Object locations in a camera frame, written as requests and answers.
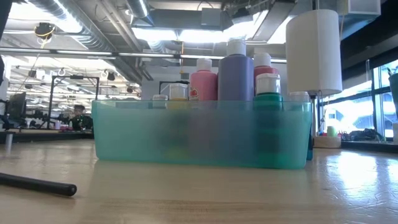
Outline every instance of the workbench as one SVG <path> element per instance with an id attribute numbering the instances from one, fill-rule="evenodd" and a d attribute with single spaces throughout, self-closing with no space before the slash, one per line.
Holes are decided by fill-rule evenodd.
<path id="1" fill-rule="evenodd" d="M 0 147 L 0 172 L 76 184 L 0 186 L 0 223 L 398 223 L 398 155 L 315 149 L 304 170 L 97 161 L 93 140 Z"/>

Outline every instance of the white cylindrical lamp shade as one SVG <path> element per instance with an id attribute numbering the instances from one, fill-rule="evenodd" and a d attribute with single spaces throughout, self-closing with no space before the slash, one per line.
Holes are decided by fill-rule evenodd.
<path id="1" fill-rule="evenodd" d="M 286 57 L 289 92 L 307 91 L 310 95 L 341 92 L 337 12 L 314 10 L 292 19 L 286 27 Z"/>

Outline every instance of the translucent plastic container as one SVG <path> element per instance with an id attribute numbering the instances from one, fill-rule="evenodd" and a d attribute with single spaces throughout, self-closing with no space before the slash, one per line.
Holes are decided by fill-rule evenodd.
<path id="1" fill-rule="evenodd" d="M 179 110 L 153 110 L 151 103 L 93 101 L 99 159 L 275 169 L 305 165 L 310 103 L 283 102 L 286 110 L 269 110 L 281 104 L 275 101 L 181 101 L 185 106 Z M 267 143 L 276 136 L 278 144 Z"/>

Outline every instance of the bottle label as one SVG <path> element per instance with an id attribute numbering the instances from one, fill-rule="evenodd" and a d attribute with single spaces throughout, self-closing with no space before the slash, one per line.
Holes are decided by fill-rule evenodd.
<path id="1" fill-rule="evenodd" d="M 198 89 L 190 87 L 189 100 L 199 100 L 199 91 L 198 91 Z"/>

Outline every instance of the pink paint bottle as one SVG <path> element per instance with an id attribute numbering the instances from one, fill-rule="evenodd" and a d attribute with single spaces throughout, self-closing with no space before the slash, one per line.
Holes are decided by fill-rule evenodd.
<path id="1" fill-rule="evenodd" d="M 217 100 L 217 75 L 211 70 L 211 60 L 197 60 L 197 72 L 191 75 L 189 100 Z"/>
<path id="2" fill-rule="evenodd" d="M 257 53 L 254 55 L 254 86 L 256 77 L 264 73 L 279 74 L 279 71 L 271 67 L 271 56 L 268 53 Z"/>

